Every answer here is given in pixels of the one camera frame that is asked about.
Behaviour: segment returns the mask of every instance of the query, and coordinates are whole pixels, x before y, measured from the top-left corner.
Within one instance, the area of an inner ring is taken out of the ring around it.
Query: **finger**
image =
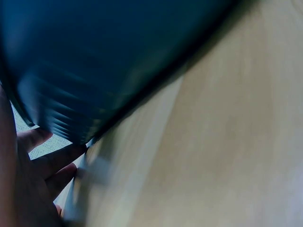
[[[18,147],[31,152],[35,147],[43,144],[52,137],[52,133],[41,128],[32,129],[24,132],[19,132],[17,136]]]
[[[60,169],[76,160],[86,152],[86,145],[68,145],[53,153],[36,158],[33,161],[37,172],[47,179],[57,173]]]
[[[45,182],[52,200],[56,199],[65,186],[72,180],[77,172],[75,164],[70,163],[55,175],[48,178]]]
[[[59,205],[57,205],[57,204],[55,204],[55,206],[56,206],[58,215],[61,217],[61,211],[62,211],[61,207]]]

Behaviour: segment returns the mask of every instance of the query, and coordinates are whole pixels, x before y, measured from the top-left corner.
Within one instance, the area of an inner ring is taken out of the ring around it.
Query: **wooden surface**
[[[302,0],[252,4],[183,77],[89,151],[65,220],[301,226],[302,40]]]

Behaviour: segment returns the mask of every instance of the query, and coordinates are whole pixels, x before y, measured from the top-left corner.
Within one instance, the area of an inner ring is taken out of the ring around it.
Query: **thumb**
[[[13,217],[16,176],[16,128],[10,102],[0,86],[0,213]]]

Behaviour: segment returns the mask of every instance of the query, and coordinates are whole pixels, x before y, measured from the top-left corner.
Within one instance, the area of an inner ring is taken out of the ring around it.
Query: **dark teal object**
[[[192,55],[235,0],[2,0],[1,81],[28,125],[101,136]]]

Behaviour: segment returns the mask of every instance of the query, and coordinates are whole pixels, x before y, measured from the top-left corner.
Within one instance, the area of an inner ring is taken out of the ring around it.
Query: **hand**
[[[71,162],[87,149],[69,145],[31,161],[28,153],[51,136],[42,129],[16,134],[0,86],[0,227],[62,226],[53,200],[76,174]]]

